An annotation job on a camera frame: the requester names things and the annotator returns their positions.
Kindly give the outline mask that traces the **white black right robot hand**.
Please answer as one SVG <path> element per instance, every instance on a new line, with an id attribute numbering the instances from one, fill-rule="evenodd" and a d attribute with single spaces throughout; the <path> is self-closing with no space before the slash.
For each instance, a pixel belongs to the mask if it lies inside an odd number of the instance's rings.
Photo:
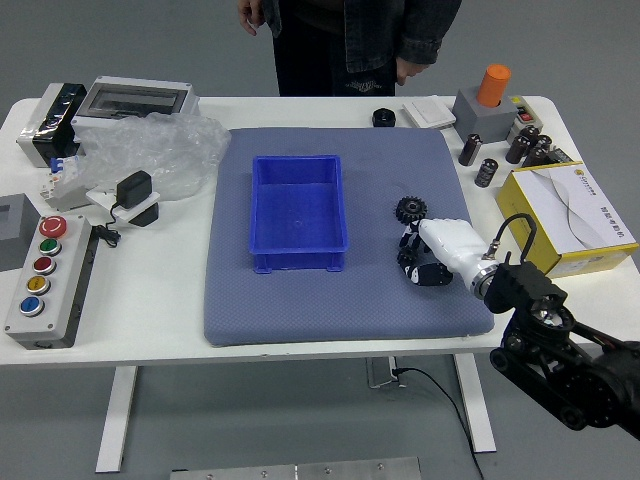
<path id="1" fill-rule="evenodd" d="M 416 264 L 420 245 L 438 264 Z M 411 222 L 399 243 L 397 261 L 419 286 L 446 285 L 458 273 L 465 286 L 483 299 L 498 268 L 495 248 L 489 247 L 471 224 L 461 219 L 422 219 Z"/>

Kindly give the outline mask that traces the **person's left hand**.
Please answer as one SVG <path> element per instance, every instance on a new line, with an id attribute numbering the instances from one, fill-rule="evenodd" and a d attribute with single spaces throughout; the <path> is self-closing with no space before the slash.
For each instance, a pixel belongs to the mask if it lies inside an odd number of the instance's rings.
<path id="1" fill-rule="evenodd" d="M 395 60 L 396 60 L 396 83 L 399 86 L 404 86 L 408 79 L 413 78 L 416 75 L 419 75 L 429 67 L 428 64 L 418 64 L 418 63 L 410 62 L 399 56 L 397 56 Z"/>

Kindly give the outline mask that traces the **person's right hand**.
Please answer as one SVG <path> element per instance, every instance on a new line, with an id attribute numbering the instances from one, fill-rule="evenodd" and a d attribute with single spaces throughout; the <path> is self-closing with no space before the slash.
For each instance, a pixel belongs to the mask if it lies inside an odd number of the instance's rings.
<path id="1" fill-rule="evenodd" d="M 262 0 L 239 0 L 237 2 L 239 22 L 251 36 L 256 36 L 258 29 L 265 23 Z"/>

